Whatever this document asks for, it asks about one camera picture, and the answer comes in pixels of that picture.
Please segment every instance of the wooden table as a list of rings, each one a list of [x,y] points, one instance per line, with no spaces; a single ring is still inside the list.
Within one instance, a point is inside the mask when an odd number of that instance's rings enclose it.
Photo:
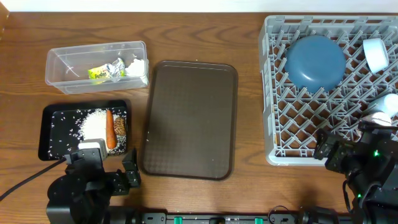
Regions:
[[[44,107],[58,102],[127,99],[132,144],[140,148],[148,88],[64,95],[44,82],[47,52],[106,42],[143,40],[150,70],[161,60],[230,64],[239,73],[234,171],[222,182],[142,176],[142,187],[111,205],[169,212],[267,213],[318,205],[345,212],[343,175],[324,167],[277,167],[266,162],[262,80],[257,38],[268,14],[11,13],[0,41],[0,194],[53,162],[37,157]],[[122,169],[121,157],[105,161]],[[47,189],[62,164],[0,203],[0,223],[48,223]]]

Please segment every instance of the blue bowl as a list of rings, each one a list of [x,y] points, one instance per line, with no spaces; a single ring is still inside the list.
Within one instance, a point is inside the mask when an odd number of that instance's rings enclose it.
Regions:
[[[320,87],[334,89],[343,79],[346,59],[343,50],[332,40],[320,35],[304,37],[286,53],[285,70],[289,80],[299,88],[315,93]]]

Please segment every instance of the white wall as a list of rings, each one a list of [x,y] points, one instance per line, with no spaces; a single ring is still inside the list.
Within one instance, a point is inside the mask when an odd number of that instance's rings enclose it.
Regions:
[[[398,0],[0,0],[11,12],[398,12]]]

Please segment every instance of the green clip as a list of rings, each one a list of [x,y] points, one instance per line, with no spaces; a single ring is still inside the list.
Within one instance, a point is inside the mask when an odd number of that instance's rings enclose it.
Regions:
[[[263,223],[264,223],[264,221],[262,221],[262,218],[255,218],[254,219],[254,224],[263,224]]]
[[[182,217],[174,217],[174,224],[182,224]]]

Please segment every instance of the black tray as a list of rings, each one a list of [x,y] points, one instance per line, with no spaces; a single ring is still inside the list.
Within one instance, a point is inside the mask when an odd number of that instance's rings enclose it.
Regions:
[[[160,62],[152,77],[141,170],[224,180],[233,170],[238,74],[229,65]]]
[[[90,112],[90,110],[95,110],[98,108],[107,108],[111,110],[113,114],[126,112],[126,142],[116,150],[120,153],[126,151],[130,115],[125,101],[107,100],[83,103],[60,103],[49,105],[43,110],[38,153],[39,159],[42,161],[57,160],[68,153],[69,147],[76,147],[80,140],[72,135],[69,135],[71,133],[75,134],[78,131],[78,124],[75,123],[75,120],[82,120]]]

